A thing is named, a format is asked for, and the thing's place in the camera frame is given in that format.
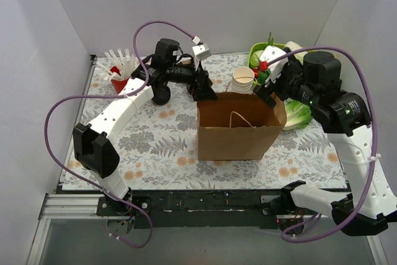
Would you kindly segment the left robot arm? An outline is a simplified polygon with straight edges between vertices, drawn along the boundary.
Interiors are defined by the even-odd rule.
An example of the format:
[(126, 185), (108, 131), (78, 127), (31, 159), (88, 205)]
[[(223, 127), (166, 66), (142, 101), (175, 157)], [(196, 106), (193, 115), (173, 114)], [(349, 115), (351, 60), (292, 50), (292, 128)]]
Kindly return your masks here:
[(100, 188), (109, 197), (110, 207), (118, 215), (131, 211), (131, 193), (118, 171), (120, 157), (114, 148), (119, 133), (143, 105), (153, 101), (167, 104), (171, 98), (168, 83), (185, 84), (187, 92), (196, 102), (216, 100), (209, 73), (201, 61), (210, 56), (208, 45), (193, 39), (193, 53), (178, 56), (179, 42), (162, 38), (155, 52), (141, 60), (120, 92), (100, 115), (73, 129), (74, 156), (97, 179)]

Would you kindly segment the brown paper bag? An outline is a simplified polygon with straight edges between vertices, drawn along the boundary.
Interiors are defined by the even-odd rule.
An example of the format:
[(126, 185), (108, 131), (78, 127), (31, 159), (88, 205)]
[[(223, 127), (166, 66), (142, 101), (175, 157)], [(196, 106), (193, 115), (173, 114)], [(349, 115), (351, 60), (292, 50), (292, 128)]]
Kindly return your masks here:
[(197, 154), (200, 161), (262, 159), (282, 132), (285, 104), (275, 94), (271, 109), (255, 94), (221, 92), (197, 103)]

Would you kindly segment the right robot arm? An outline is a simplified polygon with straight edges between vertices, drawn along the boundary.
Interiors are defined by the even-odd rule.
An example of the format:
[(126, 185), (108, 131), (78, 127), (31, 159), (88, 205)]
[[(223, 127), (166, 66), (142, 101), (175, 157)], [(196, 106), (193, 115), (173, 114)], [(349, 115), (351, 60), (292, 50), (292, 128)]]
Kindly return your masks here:
[(336, 149), (350, 192), (329, 192), (295, 181), (270, 204), (290, 214), (309, 209), (330, 217), (337, 230), (349, 236), (377, 235), (396, 221), (396, 196), (380, 165), (370, 96), (342, 90), (336, 48), (311, 47), (301, 52), (303, 59), (298, 60), (293, 51), (266, 47), (259, 61), (268, 75), (254, 93), (270, 108), (277, 99), (293, 99), (309, 107)]

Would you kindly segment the black plastic cup lids stack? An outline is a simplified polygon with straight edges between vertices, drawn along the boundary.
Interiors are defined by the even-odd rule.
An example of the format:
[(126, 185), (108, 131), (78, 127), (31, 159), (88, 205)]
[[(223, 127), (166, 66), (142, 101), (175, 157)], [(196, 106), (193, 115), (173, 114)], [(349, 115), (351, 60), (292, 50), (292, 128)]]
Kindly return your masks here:
[(152, 101), (157, 106), (163, 106), (169, 102), (171, 98), (171, 90), (165, 86), (163, 88), (155, 88), (153, 90), (153, 98)]

